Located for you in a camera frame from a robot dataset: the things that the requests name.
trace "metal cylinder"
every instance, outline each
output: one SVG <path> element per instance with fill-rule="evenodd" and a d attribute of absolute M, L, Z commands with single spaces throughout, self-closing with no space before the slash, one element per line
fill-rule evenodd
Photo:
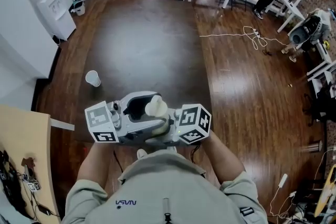
<path fill-rule="evenodd" d="M 321 152 L 323 143 L 321 140 L 314 141 L 310 143 L 308 146 L 303 146 L 301 148 L 301 152 L 309 152 L 309 153 L 315 153 L 315 152 Z"/>

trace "white cube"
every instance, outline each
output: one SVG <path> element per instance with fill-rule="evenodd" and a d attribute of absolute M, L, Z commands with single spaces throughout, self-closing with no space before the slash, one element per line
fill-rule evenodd
<path fill-rule="evenodd" d="M 192 144 L 209 136 L 211 114 L 201 104 L 183 105 L 178 122 L 176 134 L 186 144 Z"/>

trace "gray shirt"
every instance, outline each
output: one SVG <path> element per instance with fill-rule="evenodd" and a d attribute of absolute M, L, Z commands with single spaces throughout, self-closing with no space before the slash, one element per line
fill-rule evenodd
<path fill-rule="evenodd" d="M 182 155 L 157 151 L 137 160 L 119 178 L 121 188 L 107 199 L 95 182 L 79 180 L 66 200 L 63 224 L 267 223 L 256 185 L 246 172 L 216 188 L 205 171 Z"/>

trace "baseboard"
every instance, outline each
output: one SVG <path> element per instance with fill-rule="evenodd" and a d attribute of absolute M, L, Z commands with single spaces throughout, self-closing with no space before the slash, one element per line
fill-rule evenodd
<path fill-rule="evenodd" d="M 31 102 L 31 111 L 36 112 L 37 109 L 37 100 L 38 100 L 38 96 L 40 95 L 40 93 L 43 91 L 44 87 L 48 84 L 51 83 L 52 78 L 54 77 L 54 73 L 55 73 L 55 69 L 56 69 L 56 65 L 58 62 L 58 58 L 61 54 L 62 49 L 60 47 L 57 48 L 53 63 L 51 65 L 51 69 L 50 69 L 50 73 L 49 73 L 49 78 L 47 79 L 37 79 L 36 80 L 36 85 L 35 85 L 35 90 L 34 90 L 34 95 L 33 95 L 33 100 Z"/>

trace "extension cord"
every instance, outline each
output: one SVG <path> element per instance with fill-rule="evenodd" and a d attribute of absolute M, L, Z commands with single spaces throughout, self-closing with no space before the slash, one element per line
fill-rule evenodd
<path fill-rule="evenodd" d="M 249 28 L 249 29 L 252 29 L 252 33 L 246 33 L 245 32 L 245 28 Z M 257 42 L 255 41 L 255 39 L 257 38 L 258 42 L 259 42 L 259 45 L 262 46 L 262 47 L 266 47 L 267 46 L 267 40 L 276 40 L 278 41 L 276 38 L 266 38 L 266 37 L 261 37 L 260 33 L 257 31 L 257 29 L 251 27 L 251 26 L 244 26 L 243 27 L 243 34 L 220 34 L 220 35 L 207 35 L 207 36 L 199 36 L 199 37 L 219 37 L 219 36 L 247 36 L 251 41 L 252 41 L 252 44 L 253 44 L 253 47 L 255 50 L 258 50 L 258 45 L 257 45 Z"/>

